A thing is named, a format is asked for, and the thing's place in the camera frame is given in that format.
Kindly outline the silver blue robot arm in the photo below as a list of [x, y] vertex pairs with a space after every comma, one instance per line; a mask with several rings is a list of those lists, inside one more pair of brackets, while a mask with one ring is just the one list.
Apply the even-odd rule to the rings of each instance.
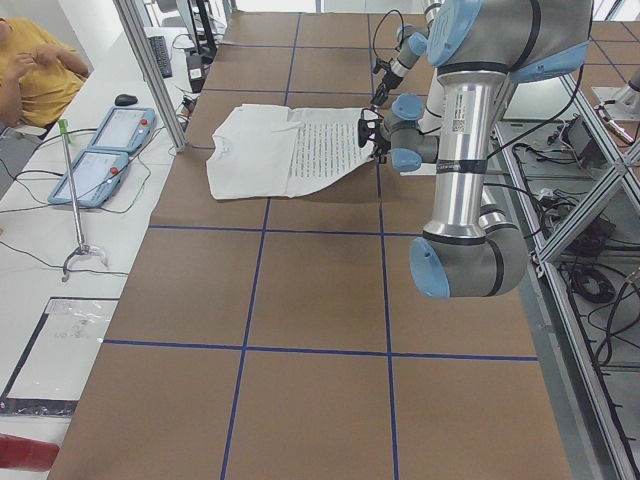
[[372, 73], [381, 79], [370, 101], [383, 107], [389, 95], [404, 81], [421, 59], [437, 69], [451, 61], [480, 15], [481, 1], [421, 1], [423, 23], [400, 22], [396, 31], [396, 55], [382, 58], [374, 51]]
[[[377, 61], [382, 74], [360, 119], [358, 140], [400, 172], [436, 168], [431, 220], [410, 246], [417, 289], [434, 298], [490, 297], [514, 289], [528, 254], [518, 227], [485, 190], [489, 138], [514, 88], [569, 74], [585, 61], [589, 1], [427, 1], [421, 27], [399, 29], [399, 51]], [[421, 58], [435, 70], [443, 109], [437, 135], [420, 128], [424, 105], [413, 94], [388, 95]]]

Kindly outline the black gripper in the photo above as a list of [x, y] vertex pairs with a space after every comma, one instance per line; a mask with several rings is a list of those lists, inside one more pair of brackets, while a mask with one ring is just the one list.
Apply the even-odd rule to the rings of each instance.
[[374, 144], [374, 147], [370, 157], [377, 163], [385, 163], [386, 155], [391, 149], [391, 142], [383, 135], [384, 122], [378, 119], [372, 120], [371, 123], [369, 140]]
[[372, 106], [383, 106], [389, 98], [389, 92], [395, 90], [403, 81], [403, 77], [389, 70], [383, 76], [377, 92], [371, 99]]

